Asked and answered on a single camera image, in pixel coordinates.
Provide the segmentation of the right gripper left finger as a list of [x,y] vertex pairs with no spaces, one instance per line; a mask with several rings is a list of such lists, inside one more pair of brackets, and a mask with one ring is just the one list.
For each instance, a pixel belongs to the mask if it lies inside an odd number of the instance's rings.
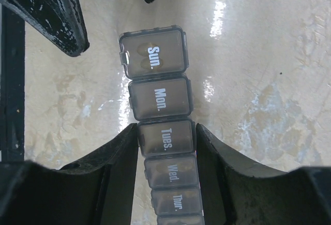
[[138,128],[59,170],[1,163],[1,224],[130,224]]

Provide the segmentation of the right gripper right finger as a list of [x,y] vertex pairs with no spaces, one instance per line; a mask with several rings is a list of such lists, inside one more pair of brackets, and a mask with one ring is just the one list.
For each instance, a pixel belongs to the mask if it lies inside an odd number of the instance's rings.
[[330,224],[330,167],[283,172],[241,154],[197,124],[206,224]]

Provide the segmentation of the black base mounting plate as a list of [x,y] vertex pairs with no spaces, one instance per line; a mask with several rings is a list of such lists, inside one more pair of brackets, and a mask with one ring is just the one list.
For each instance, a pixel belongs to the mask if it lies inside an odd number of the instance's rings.
[[25,22],[1,7],[1,162],[24,160]]

